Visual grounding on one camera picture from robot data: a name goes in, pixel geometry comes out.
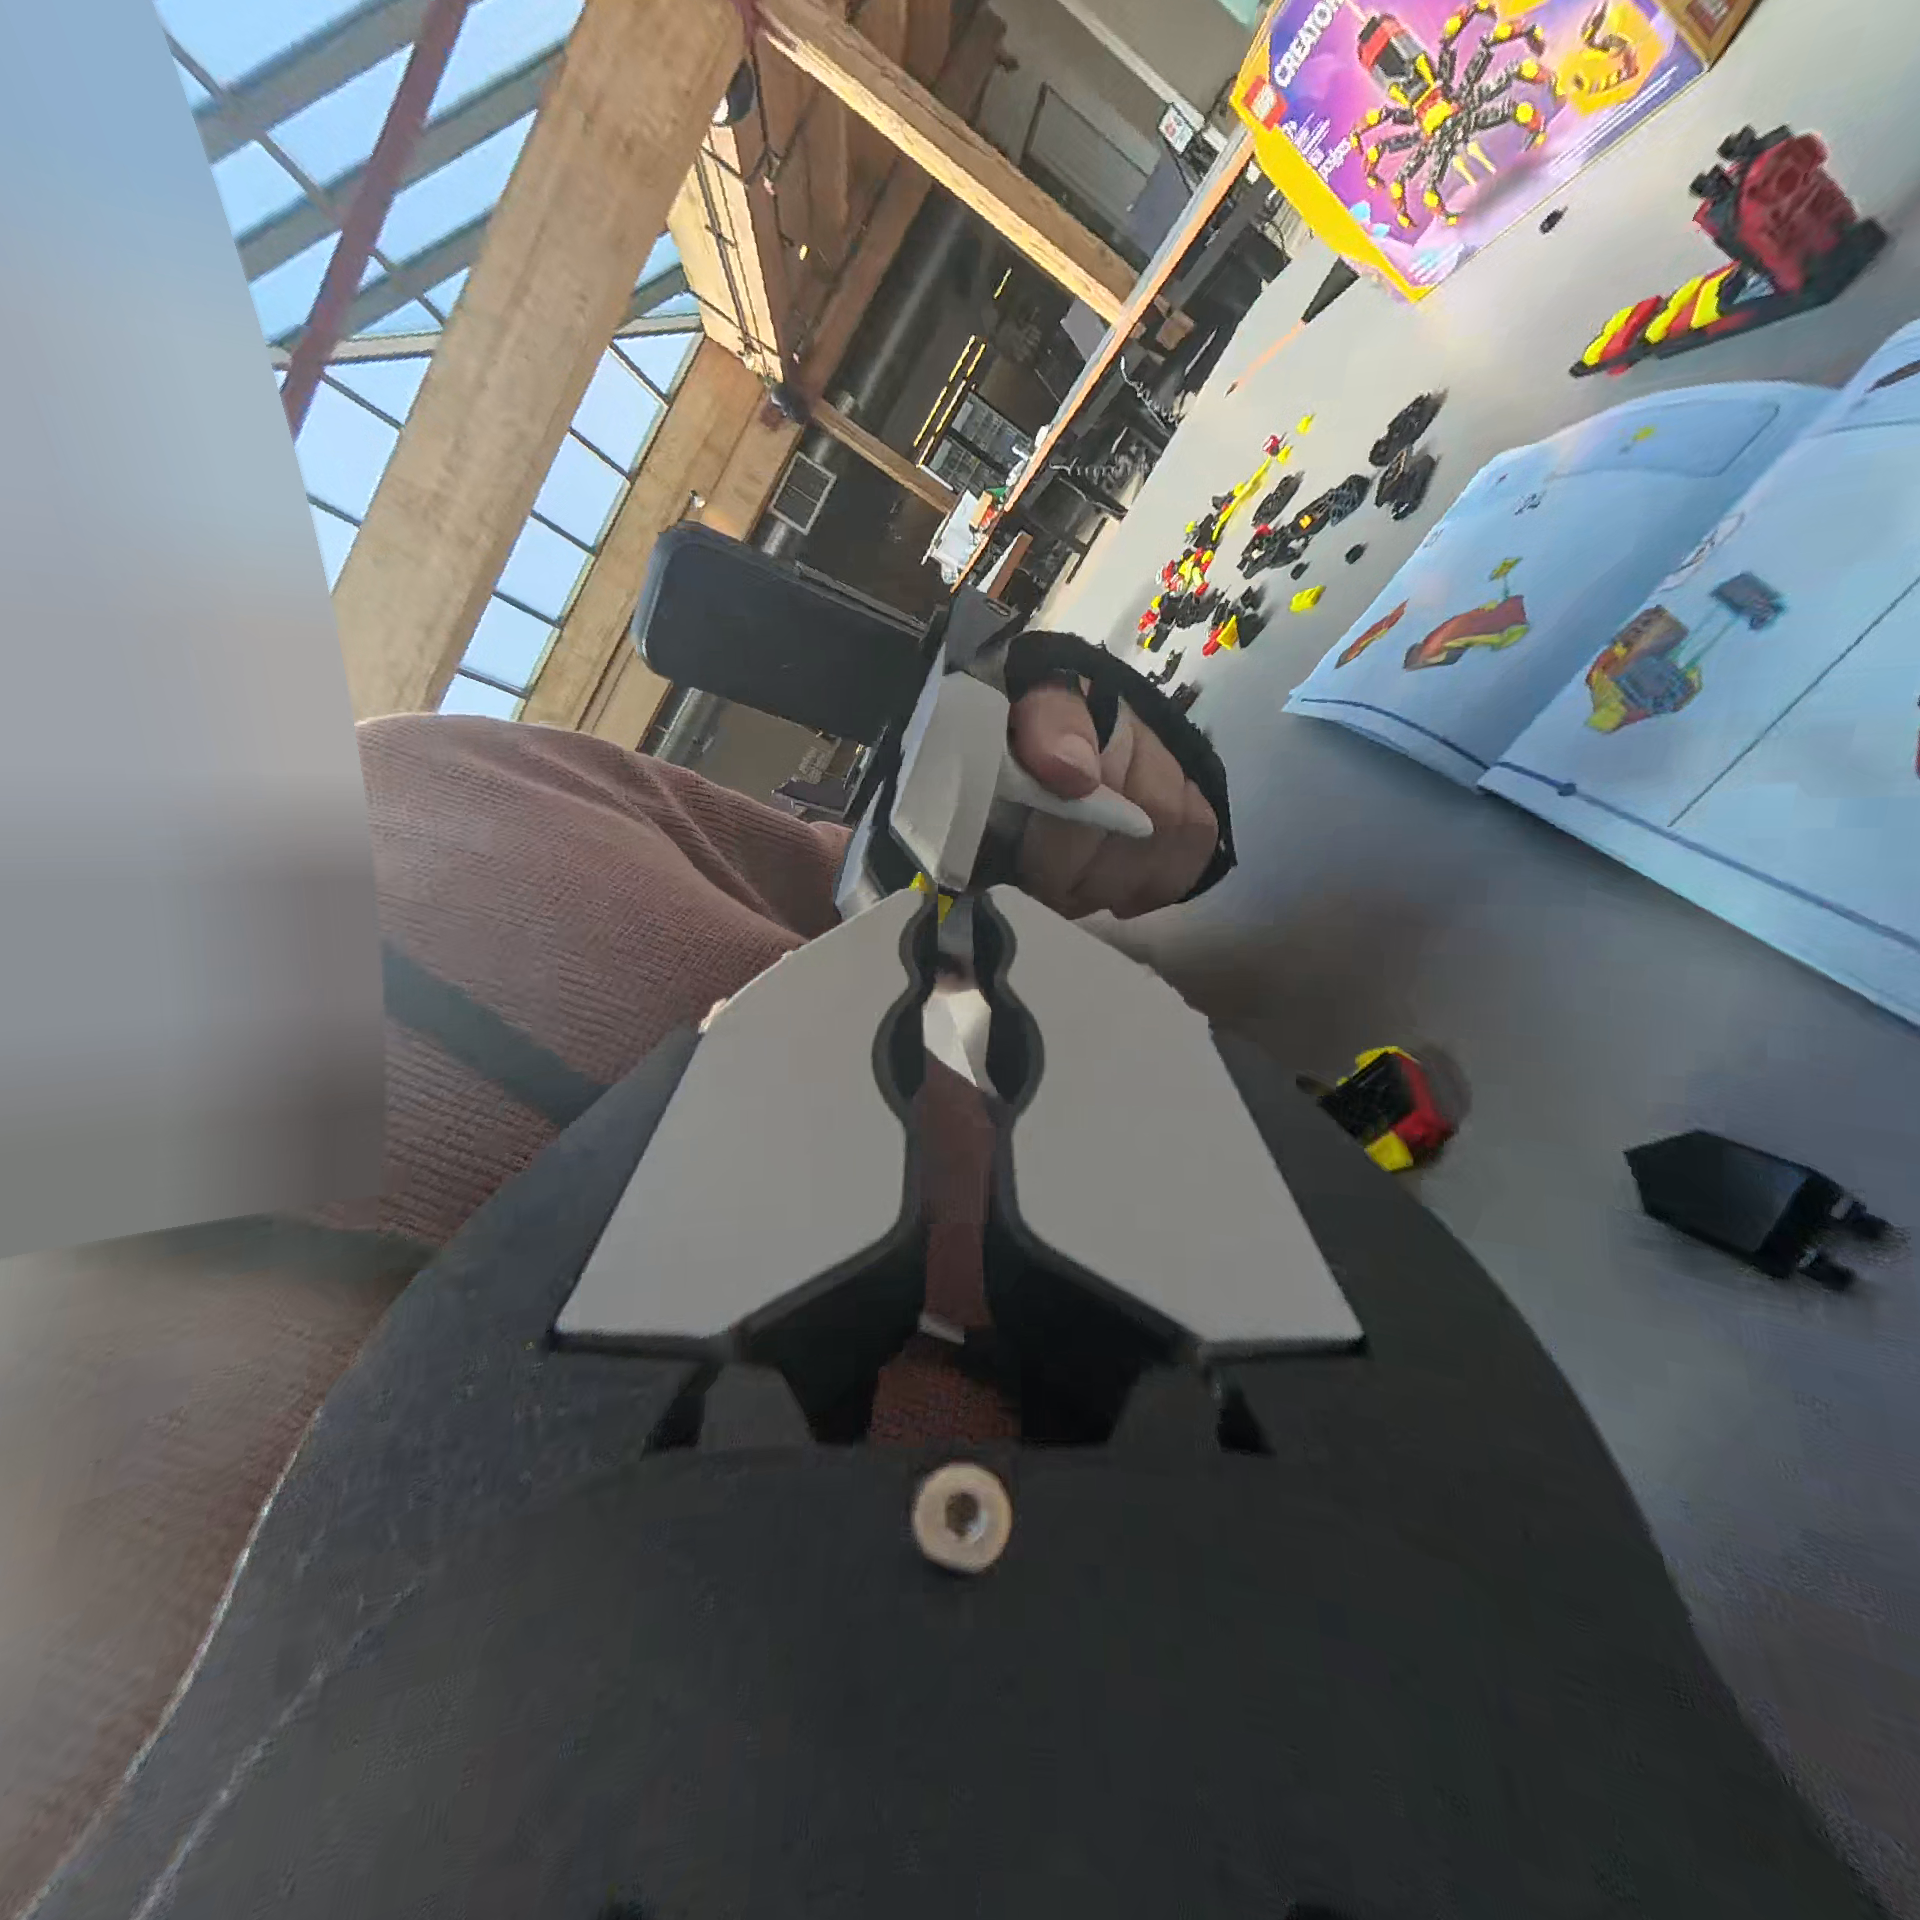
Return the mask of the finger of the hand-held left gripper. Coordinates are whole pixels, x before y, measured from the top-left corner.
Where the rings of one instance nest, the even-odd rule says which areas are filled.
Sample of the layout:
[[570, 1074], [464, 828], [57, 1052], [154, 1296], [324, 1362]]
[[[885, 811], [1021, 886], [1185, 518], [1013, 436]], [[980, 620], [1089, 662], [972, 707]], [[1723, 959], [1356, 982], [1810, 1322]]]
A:
[[946, 671], [944, 630], [929, 630], [918, 647], [923, 677], [908, 707], [889, 720], [857, 768], [845, 814], [848, 845], [832, 882], [832, 904], [852, 922], [878, 900], [910, 888], [918, 872], [896, 832], [896, 805], [906, 789], [906, 763], [925, 731]]
[[1006, 698], [936, 664], [906, 724], [889, 835], [938, 888], [969, 888], [1006, 750]]

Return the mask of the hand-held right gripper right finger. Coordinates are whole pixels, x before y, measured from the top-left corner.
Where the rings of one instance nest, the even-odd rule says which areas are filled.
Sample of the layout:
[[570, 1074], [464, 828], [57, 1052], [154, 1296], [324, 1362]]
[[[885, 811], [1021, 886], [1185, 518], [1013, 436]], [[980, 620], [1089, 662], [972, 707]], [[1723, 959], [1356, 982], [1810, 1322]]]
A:
[[1363, 1328], [1214, 1043], [1164, 979], [1011, 886], [998, 1013], [1041, 1061], [1013, 1114], [1014, 1226], [1198, 1360], [1352, 1352]]

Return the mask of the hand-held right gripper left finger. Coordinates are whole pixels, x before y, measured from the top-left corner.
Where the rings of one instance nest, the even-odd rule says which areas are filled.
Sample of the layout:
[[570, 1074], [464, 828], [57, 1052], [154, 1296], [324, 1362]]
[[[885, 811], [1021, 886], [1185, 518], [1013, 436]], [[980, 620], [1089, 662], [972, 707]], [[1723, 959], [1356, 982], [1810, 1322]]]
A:
[[901, 892], [725, 1000], [556, 1319], [561, 1342], [744, 1352], [902, 1244], [936, 933], [933, 898]]

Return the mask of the red yellow black brick assembly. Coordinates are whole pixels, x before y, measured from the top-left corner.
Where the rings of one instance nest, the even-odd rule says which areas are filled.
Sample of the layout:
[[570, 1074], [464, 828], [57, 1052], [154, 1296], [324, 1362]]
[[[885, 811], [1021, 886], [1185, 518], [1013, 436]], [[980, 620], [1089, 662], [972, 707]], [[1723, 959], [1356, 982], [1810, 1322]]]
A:
[[1297, 1086], [1388, 1172], [1421, 1171], [1456, 1139], [1460, 1096], [1405, 1047], [1370, 1047], [1342, 1076], [1300, 1072]]

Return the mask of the person's left forearm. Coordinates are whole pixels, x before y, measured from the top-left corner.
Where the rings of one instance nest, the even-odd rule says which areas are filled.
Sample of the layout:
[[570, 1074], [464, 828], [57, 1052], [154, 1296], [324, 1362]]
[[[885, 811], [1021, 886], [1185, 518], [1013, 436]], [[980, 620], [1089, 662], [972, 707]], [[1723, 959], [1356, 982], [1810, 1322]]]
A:
[[835, 924], [848, 836], [597, 736], [354, 731], [395, 1023], [545, 1120]]

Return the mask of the person's left hand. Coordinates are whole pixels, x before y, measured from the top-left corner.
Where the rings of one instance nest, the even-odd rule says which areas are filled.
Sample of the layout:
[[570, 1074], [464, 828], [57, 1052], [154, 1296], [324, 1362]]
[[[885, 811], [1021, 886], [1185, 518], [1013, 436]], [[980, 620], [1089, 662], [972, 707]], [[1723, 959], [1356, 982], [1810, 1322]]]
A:
[[1030, 896], [1069, 922], [1131, 922], [1198, 888], [1219, 848], [1217, 806], [1130, 707], [1100, 734], [1089, 685], [1046, 680], [1013, 707], [1008, 738], [1021, 768], [1060, 800], [1112, 789], [1153, 823], [1153, 835], [1128, 836], [1029, 811], [1013, 875]]

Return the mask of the person's brown knit sweater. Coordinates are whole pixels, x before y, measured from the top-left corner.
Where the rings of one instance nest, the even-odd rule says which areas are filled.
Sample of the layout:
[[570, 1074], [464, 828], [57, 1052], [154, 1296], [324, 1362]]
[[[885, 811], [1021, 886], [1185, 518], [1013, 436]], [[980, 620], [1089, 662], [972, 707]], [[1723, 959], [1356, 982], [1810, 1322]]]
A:
[[5, 1262], [5, 1916], [165, 1717], [324, 1394], [565, 1122], [392, 1019], [377, 1199]]

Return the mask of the large wooden roof beam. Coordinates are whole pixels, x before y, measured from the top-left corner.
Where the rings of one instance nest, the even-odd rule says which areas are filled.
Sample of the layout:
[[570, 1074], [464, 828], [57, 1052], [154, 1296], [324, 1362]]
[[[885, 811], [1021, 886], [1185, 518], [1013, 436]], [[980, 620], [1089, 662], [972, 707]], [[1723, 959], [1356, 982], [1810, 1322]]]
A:
[[746, 50], [730, 3], [578, 13], [332, 587], [356, 723], [436, 709]]

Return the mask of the wooden background table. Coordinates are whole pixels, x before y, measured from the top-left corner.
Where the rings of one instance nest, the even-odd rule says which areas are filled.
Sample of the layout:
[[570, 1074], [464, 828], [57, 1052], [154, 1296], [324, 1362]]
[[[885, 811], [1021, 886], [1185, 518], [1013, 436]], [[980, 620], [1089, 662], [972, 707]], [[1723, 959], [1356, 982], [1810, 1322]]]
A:
[[1212, 300], [1209, 285], [1241, 267], [1241, 240], [1265, 228], [1273, 195], [1257, 166], [1252, 138], [1238, 128], [1160, 240], [1120, 318], [1098, 339], [1030, 456], [1011, 475], [996, 511], [984, 514], [974, 527], [955, 584], [986, 584], [998, 543], [1036, 533], [1045, 487], [1066, 475], [1106, 413], [1118, 413], [1123, 427], [1153, 447], [1169, 444], [1171, 427], [1160, 420], [1156, 404], [1193, 360], [1193, 301]]

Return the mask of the slanted wooden brace beam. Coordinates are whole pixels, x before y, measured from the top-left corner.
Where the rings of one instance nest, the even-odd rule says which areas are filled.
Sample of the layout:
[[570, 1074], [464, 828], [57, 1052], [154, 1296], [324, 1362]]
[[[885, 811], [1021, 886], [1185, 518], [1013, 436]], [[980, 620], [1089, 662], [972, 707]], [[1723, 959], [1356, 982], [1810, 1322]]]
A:
[[984, 135], [940, 102], [857, 27], [814, 3], [756, 5], [762, 35], [802, 75], [885, 138], [936, 186], [962, 200], [1033, 267], [1115, 324], [1137, 271], [1026, 178]]

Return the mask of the scattered pile of small bricks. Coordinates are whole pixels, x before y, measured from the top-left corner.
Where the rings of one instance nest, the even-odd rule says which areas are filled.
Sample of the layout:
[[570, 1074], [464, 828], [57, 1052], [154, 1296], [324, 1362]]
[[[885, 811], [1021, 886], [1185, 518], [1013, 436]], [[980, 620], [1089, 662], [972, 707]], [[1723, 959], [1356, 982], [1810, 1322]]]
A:
[[1137, 622], [1137, 650], [1161, 660], [1165, 685], [1185, 662], [1182, 632], [1198, 632], [1203, 659], [1246, 651], [1269, 624], [1261, 578], [1285, 570], [1293, 582], [1307, 573], [1321, 536], [1371, 509], [1393, 520], [1416, 514], [1436, 474], [1426, 436], [1448, 397], [1420, 392], [1405, 403], [1366, 451], [1365, 468], [1304, 499], [1305, 474], [1293, 466], [1297, 438], [1313, 422], [1299, 420], [1289, 436], [1261, 444], [1260, 466], [1185, 527], [1180, 551], [1160, 570], [1156, 590]]

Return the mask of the black wedge piece with clips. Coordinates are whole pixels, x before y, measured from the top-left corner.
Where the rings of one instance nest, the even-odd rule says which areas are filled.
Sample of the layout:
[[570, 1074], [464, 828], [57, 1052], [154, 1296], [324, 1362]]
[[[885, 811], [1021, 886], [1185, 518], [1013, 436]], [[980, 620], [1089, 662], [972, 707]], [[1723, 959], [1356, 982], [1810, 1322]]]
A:
[[1849, 1290], [1841, 1240], [1882, 1247], [1893, 1226], [1810, 1163], [1688, 1132], [1622, 1152], [1642, 1211], [1776, 1282]]

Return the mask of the red steel beam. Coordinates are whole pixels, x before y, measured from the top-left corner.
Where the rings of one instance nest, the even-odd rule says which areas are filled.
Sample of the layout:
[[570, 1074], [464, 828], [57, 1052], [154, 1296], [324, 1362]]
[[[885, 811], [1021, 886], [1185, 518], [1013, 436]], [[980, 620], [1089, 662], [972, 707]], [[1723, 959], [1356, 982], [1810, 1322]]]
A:
[[360, 282], [401, 189], [401, 173], [424, 135], [469, 10], [469, 3], [433, 3], [421, 19], [421, 31], [401, 72], [373, 152], [345, 205], [318, 296], [291, 350], [280, 387], [281, 412], [292, 438], [299, 438], [332, 350], [345, 336]]

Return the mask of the black orange pen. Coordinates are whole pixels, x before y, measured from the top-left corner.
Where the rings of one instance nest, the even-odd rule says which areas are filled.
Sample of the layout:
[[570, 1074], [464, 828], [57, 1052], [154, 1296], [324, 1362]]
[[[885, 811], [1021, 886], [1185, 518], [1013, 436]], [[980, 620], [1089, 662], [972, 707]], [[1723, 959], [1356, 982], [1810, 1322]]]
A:
[[1338, 300], [1342, 300], [1358, 282], [1356, 267], [1338, 256], [1334, 263], [1328, 267], [1328, 275], [1321, 279], [1307, 303], [1304, 307], [1300, 318], [1291, 323], [1282, 336], [1273, 343], [1261, 348], [1250, 363], [1246, 363], [1226, 388], [1228, 396], [1238, 392], [1241, 387], [1257, 378], [1266, 365], [1272, 365], [1289, 344], [1293, 344], [1310, 324], [1314, 324]]

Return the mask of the blue instruction booklet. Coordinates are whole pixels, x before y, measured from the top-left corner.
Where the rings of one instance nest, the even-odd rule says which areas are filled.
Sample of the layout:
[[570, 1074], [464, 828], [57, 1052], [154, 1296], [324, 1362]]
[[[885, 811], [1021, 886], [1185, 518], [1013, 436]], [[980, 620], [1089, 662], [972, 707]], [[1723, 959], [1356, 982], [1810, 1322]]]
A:
[[1500, 452], [1286, 711], [1918, 1022], [1918, 324]]

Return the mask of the purple yellow toy box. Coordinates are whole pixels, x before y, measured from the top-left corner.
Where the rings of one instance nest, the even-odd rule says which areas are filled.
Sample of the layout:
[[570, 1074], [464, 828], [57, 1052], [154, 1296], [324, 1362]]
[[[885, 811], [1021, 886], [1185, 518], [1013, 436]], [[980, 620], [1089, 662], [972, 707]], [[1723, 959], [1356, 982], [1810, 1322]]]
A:
[[1421, 301], [1705, 70], [1665, 5], [1281, 3], [1228, 102], [1307, 230]]

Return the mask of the striped red yellow brick model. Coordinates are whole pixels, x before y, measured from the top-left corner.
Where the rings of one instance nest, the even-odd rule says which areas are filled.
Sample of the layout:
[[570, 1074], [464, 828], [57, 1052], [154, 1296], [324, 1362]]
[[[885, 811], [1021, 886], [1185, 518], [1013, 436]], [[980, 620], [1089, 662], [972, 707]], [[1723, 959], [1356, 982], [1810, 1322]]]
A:
[[1856, 207], [1813, 133], [1741, 128], [1689, 195], [1694, 228], [1718, 267], [1618, 308], [1568, 367], [1576, 380], [1620, 378], [1800, 320], [1842, 296], [1888, 247], [1888, 230]]

